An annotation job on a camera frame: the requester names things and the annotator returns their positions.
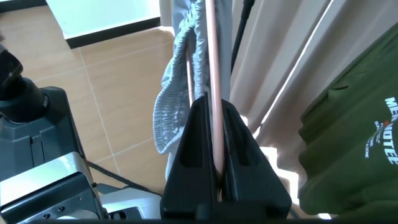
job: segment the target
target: black pole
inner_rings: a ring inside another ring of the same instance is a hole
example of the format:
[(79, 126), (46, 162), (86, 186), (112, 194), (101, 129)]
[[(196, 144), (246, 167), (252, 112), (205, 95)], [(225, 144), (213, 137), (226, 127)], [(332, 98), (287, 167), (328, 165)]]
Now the black pole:
[(255, 0), (244, 0), (243, 1), (243, 10), (241, 14), (241, 22), (239, 23), (238, 33), (236, 34), (236, 39), (234, 43), (234, 48), (232, 50), (232, 61), (231, 61), (231, 74), (235, 66), (236, 56), (238, 55), (239, 47), (241, 45), (244, 29), (246, 27), (246, 23), (248, 22), (251, 8), (254, 5)]

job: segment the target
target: white wall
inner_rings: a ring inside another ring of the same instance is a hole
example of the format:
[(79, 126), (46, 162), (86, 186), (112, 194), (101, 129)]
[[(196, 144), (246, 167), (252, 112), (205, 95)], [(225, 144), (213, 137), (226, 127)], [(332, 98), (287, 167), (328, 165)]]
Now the white wall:
[(65, 39), (160, 16), (159, 0), (47, 0)]

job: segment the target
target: green shirt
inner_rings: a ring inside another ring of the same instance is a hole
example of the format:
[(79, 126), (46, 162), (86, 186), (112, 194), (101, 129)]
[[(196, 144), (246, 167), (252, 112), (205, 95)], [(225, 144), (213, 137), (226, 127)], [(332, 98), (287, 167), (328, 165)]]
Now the green shirt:
[(371, 217), (398, 210), (398, 24), (352, 62), (301, 117), (304, 212)]

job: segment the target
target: beige curtain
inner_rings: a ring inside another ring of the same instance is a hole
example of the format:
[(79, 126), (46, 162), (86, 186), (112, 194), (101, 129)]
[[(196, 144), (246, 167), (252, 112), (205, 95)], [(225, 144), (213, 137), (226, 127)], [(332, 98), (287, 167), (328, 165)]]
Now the beige curtain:
[[(234, 0), (233, 40), (242, 8), (243, 0)], [(309, 216), (297, 198), (306, 179), (297, 159), (305, 150), (297, 134), (299, 117), (345, 66), (398, 22), (397, 11), (395, 0), (257, 0), (252, 9), (231, 78), (231, 102), (302, 218)]]

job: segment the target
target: floor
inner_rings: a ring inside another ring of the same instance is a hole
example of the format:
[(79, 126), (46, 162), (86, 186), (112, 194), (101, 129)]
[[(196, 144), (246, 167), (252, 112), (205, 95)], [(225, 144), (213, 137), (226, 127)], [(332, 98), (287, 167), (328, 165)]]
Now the floor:
[(167, 155), (155, 149), (152, 112), (172, 34), (151, 29), (71, 50), (47, 6), (1, 14), (0, 29), (23, 76), (66, 90), (88, 160), (162, 193)]

